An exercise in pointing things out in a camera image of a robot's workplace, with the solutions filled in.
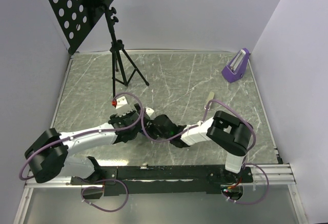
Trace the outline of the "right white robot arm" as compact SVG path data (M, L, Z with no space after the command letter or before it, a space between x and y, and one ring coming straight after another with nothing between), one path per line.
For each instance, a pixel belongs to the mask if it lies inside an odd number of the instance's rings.
M212 141L226 150L224 176L229 182L237 181L242 175L242 164L248 151L253 132L250 123L224 111L195 125L178 126L166 115L153 120L144 118L143 133L153 140L167 140L178 148L187 148L200 142Z

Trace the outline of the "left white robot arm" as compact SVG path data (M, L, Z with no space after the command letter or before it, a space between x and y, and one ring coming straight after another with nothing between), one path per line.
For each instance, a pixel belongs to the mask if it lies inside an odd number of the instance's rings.
M116 105L117 113L108 122L75 132L46 130L25 152L25 158L39 184L58 176L78 177L90 184L104 179L99 163L93 156L77 158L79 152L104 145L128 142L136 138L141 130L139 104Z

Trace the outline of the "beige white stapler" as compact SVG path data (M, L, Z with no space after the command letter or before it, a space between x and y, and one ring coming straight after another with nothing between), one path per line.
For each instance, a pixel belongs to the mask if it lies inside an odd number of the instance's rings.
M209 103L210 100L212 100L215 96L215 93L213 91L211 91L209 94L208 94L208 97L206 99L206 104L205 106L207 106L207 104Z

